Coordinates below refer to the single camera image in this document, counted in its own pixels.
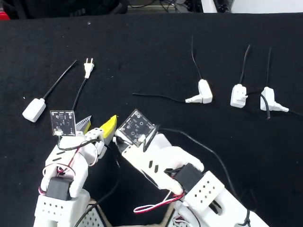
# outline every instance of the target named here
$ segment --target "black cloth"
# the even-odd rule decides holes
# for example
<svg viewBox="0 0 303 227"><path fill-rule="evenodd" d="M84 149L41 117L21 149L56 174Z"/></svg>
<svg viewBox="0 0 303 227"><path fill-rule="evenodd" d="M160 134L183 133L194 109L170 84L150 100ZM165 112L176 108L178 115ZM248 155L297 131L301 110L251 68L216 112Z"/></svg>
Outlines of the black cloth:
<svg viewBox="0 0 303 227"><path fill-rule="evenodd" d="M244 205L256 208L270 226L301 226L303 118L272 112L266 120L259 96L249 97L243 109L231 107L230 96L248 44L252 51L243 84L248 92L264 87L272 46L270 87L276 100L303 113L302 21L302 14L178 14L0 22L1 226L33 224L41 172L57 142L49 111L71 109L87 57L94 58L95 68L76 108L78 121L92 115L92 125L98 127L117 114L121 124L137 108L151 122L183 130L215 150ZM191 35L213 102L189 105L132 96L144 92L185 99L198 94ZM42 97L75 59L79 65L48 97L39 120L25 120L21 115L25 107L34 97ZM201 159L229 189L212 154L182 135L165 134L173 145ZM125 160L121 166L117 191L101 204L108 220L113 225L160 223L166 208L141 215L133 214L133 209L157 203L167 192L159 191ZM110 190L116 170L110 152L89 170L85 188L92 198Z"/></svg>

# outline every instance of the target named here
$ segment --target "yellow block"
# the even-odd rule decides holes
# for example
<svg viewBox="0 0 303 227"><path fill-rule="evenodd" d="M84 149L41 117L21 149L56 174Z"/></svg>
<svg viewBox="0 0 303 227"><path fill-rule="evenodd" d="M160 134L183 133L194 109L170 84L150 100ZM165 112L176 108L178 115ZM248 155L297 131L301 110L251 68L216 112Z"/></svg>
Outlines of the yellow block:
<svg viewBox="0 0 303 227"><path fill-rule="evenodd" d="M117 115L112 116L107 122L105 122L100 129L103 130L103 138L107 138L117 126Z"/></svg>

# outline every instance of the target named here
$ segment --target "white power adapter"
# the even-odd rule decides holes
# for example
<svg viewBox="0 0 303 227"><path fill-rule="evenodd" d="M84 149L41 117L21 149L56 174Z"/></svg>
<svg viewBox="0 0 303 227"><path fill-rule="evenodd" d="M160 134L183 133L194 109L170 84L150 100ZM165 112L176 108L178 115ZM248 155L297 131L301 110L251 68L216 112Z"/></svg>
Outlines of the white power adapter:
<svg viewBox="0 0 303 227"><path fill-rule="evenodd" d="M236 84L232 88L231 106L243 108L246 104L246 87L242 84Z"/></svg>
<svg viewBox="0 0 303 227"><path fill-rule="evenodd" d="M198 90L199 90L198 95L185 99L185 102L186 103L203 103L203 104L212 102L213 94L212 94L212 91L210 90L207 80L201 79L198 82Z"/></svg>
<svg viewBox="0 0 303 227"><path fill-rule="evenodd" d="M289 111L288 108L282 106L281 104L275 101L275 92L272 88L265 87L261 94L265 97L270 111ZM266 105L263 98L260 98L260 109L266 111Z"/></svg>
<svg viewBox="0 0 303 227"><path fill-rule="evenodd" d="M45 107L45 100L43 98L34 98L23 111L22 115L25 119L28 119L31 122L36 122L44 111Z"/></svg>

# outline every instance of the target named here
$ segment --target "red and white wire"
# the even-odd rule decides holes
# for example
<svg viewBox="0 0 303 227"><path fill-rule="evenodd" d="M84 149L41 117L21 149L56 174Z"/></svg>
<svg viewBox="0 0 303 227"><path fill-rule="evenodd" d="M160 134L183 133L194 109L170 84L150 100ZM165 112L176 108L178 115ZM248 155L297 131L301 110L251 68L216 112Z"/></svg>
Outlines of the red and white wire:
<svg viewBox="0 0 303 227"><path fill-rule="evenodd" d="M175 201L181 199L183 197L183 195L184 195L184 194L182 194L182 195L174 195L174 198L168 200L167 198L169 197L170 193L171 193L171 191L168 193L168 195L164 198L164 200L162 202L159 202L159 203L154 204L154 205L144 205L144 206L136 207L134 209L134 213L135 214L142 214L142 213L154 210L154 209L156 209L156 208L158 208L160 206L163 206L163 205L175 202Z"/></svg>

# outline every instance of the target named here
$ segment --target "black circuit board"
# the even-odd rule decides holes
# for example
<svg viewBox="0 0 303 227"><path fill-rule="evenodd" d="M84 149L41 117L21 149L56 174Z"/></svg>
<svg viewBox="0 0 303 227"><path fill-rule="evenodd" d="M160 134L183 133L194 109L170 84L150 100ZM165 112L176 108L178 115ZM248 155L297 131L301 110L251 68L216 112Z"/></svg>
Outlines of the black circuit board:
<svg viewBox="0 0 303 227"><path fill-rule="evenodd" d="M138 139L141 135L146 138L150 135L155 126L140 113L134 110L127 120L122 124L119 130L137 147L141 145Z"/></svg>
<svg viewBox="0 0 303 227"><path fill-rule="evenodd" d="M72 110L50 111L53 135L76 136L75 113Z"/></svg>

